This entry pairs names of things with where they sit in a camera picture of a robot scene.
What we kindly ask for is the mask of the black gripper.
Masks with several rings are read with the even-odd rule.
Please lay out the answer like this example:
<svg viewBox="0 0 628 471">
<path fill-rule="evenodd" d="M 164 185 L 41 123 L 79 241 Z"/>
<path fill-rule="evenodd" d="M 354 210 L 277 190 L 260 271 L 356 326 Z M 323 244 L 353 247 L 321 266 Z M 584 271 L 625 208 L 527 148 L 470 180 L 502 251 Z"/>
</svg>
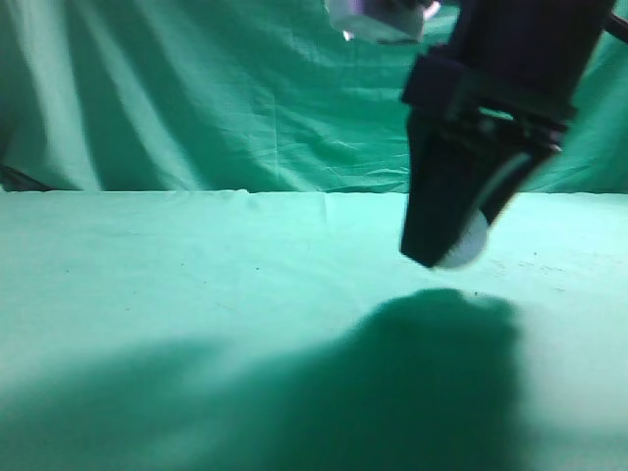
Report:
<svg viewBox="0 0 628 471">
<path fill-rule="evenodd" d="M 462 1 L 448 39 L 417 56 L 399 251 L 428 269 L 480 211 L 490 227 L 559 151 L 612 1 Z"/>
</svg>

